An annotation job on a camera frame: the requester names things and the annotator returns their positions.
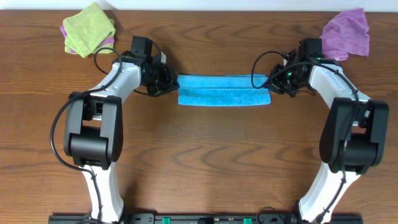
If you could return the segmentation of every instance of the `purple cloth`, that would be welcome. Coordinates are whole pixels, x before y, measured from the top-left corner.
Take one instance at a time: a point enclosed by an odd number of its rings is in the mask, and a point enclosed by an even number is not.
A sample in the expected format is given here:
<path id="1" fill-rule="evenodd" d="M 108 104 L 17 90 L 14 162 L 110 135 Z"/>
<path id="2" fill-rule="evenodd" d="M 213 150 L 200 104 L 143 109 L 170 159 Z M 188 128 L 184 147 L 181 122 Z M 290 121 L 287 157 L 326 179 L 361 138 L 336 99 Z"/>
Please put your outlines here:
<path id="1" fill-rule="evenodd" d="M 369 56 L 369 30 L 363 9 L 339 13 L 323 28 L 321 39 L 326 58 L 346 60 L 348 53 Z"/>
<path id="2" fill-rule="evenodd" d="M 67 38 L 68 33 L 67 33 L 67 31 L 65 30 L 65 27 L 62 25 L 62 26 L 60 27 L 60 29 L 61 29 L 61 32 L 62 32 L 63 37 L 64 37 L 64 38 Z M 109 38 L 107 38 L 107 39 L 104 39 L 104 41 L 102 41 L 102 42 L 99 44 L 99 47 L 104 46 L 104 45 L 106 45 L 106 44 L 112 44 L 112 43 L 114 43 L 114 37 L 109 37 Z M 70 53 L 75 54 L 76 52 L 75 52 L 75 50 L 70 49 Z"/>

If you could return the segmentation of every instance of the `wood surface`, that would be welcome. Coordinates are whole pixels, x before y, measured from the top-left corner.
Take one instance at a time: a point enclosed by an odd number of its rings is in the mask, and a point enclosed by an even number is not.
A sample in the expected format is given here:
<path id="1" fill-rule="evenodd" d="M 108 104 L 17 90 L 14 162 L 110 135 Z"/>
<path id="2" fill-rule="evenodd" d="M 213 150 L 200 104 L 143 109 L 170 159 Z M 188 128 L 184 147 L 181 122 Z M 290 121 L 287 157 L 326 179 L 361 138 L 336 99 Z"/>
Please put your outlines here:
<path id="1" fill-rule="evenodd" d="M 69 93 L 104 75 L 93 56 L 63 51 L 59 27 L 78 11 L 0 13 L 0 223 L 46 223 L 53 213 L 88 213 L 83 175 L 51 152 L 50 125 Z M 133 35 L 157 42 L 179 74 L 246 74 L 266 50 L 289 52 L 319 37 L 336 12 L 108 11 L 116 49 Z M 359 212 L 365 223 L 398 219 L 398 14 L 367 13 L 370 56 L 350 55 L 344 73 L 363 93 L 390 107 L 382 163 L 343 196 L 336 212 Z M 110 69 L 114 55 L 101 55 Z M 280 62 L 270 56 L 256 72 Z M 256 213 L 290 210 L 320 167 L 318 143 L 328 114 L 319 95 L 272 94 L 267 106 L 179 106 L 175 91 L 131 95 L 123 105 L 124 149 L 119 189 L 127 211 Z M 65 116 L 56 145 L 63 157 Z"/>

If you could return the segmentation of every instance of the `wooden tabletop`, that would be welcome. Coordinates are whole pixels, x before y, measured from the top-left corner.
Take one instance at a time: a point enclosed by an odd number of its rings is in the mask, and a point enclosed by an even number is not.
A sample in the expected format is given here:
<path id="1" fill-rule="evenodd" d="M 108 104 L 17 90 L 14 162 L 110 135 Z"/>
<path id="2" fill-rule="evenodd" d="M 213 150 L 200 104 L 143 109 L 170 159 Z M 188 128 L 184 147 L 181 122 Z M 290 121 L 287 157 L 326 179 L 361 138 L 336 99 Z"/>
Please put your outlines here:
<path id="1" fill-rule="evenodd" d="M 53 213 L 89 213 L 83 175 L 51 152 L 50 125 L 72 91 L 104 75 L 93 57 L 64 52 L 59 27 L 77 11 L 0 13 L 0 223 L 46 223 Z M 108 11 L 116 49 L 147 36 L 179 74 L 247 74 L 266 50 L 289 52 L 319 37 L 336 12 Z M 336 212 L 359 212 L 365 223 L 398 219 L 398 14 L 367 13 L 370 56 L 350 55 L 344 73 L 363 93 L 390 107 L 385 153 L 344 194 Z M 115 55 L 101 55 L 110 69 Z M 276 56 L 258 63 L 269 73 Z M 267 106 L 179 106 L 178 92 L 131 95 L 123 105 L 124 146 L 118 161 L 127 211 L 256 213 L 290 210 L 320 167 L 318 144 L 328 115 L 322 98 L 272 94 Z M 65 117 L 56 145 L 63 157 Z"/>

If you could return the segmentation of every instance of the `wood grain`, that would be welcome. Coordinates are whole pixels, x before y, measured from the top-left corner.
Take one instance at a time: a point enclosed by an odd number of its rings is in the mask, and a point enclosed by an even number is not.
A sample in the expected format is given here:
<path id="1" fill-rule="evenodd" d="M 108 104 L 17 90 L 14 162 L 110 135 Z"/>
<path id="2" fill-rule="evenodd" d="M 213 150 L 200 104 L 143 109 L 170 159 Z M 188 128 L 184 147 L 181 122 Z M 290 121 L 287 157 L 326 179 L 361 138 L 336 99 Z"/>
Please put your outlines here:
<path id="1" fill-rule="evenodd" d="M 49 146 L 53 117 L 71 91 L 103 74 L 92 55 L 63 51 L 59 27 L 77 11 L 0 13 L 0 223 L 46 223 L 53 213 L 88 213 L 83 176 L 64 168 Z M 116 49 L 133 35 L 159 44 L 178 73 L 249 73 L 266 50 L 288 52 L 318 37 L 334 12 L 108 11 Z M 366 14 L 370 57 L 350 55 L 345 74 L 365 94 L 384 100 L 390 118 L 382 163 L 355 182 L 337 212 L 360 212 L 366 223 L 398 219 L 398 14 Z M 114 55 L 101 55 L 106 69 Z M 267 73 L 279 58 L 261 60 Z M 318 142 L 328 108 L 320 96 L 272 94 L 267 106 L 179 106 L 178 93 L 130 96 L 123 106 L 124 149 L 118 162 L 127 210 L 160 213 L 255 213 L 290 210 L 320 166 Z M 62 151 L 65 118 L 56 132 Z"/>

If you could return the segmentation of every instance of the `towel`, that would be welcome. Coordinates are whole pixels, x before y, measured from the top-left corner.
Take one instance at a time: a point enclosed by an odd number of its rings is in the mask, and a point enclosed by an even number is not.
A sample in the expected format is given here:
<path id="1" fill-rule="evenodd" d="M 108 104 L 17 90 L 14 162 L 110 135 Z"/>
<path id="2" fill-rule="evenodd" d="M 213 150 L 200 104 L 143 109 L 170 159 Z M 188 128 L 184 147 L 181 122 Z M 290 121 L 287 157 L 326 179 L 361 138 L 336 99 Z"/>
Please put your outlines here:
<path id="1" fill-rule="evenodd" d="M 112 25 L 114 24 L 113 19 L 109 19 L 109 21 L 111 21 Z M 68 36 L 67 31 L 65 30 L 65 27 L 62 25 L 60 27 L 60 30 L 63 34 L 63 37 L 66 39 Z M 99 46 L 92 52 L 95 53 L 98 49 L 102 48 L 102 47 L 114 47 L 114 37 L 109 35 L 106 39 L 104 39 L 104 41 L 102 41 Z M 77 54 L 77 52 L 75 50 L 73 50 L 72 48 L 70 48 L 69 46 L 65 45 L 65 52 L 69 53 L 69 54 Z M 102 50 L 99 52 L 100 54 L 109 54 L 112 53 L 112 50 Z"/>
<path id="2" fill-rule="evenodd" d="M 65 46 L 83 58 L 93 53 L 102 41 L 113 37 L 115 33 L 112 22 L 95 2 L 79 14 L 66 18 L 63 26 L 67 33 Z"/>
<path id="3" fill-rule="evenodd" d="M 255 74 L 254 84 L 267 80 Z M 269 90 L 255 89 L 250 75 L 179 75 L 178 103 L 190 106 L 256 106 L 271 103 Z"/>
<path id="4" fill-rule="evenodd" d="M 368 30 L 364 9 L 339 13 L 323 28 L 324 56 L 336 60 L 346 60 L 348 53 L 369 56 Z"/>

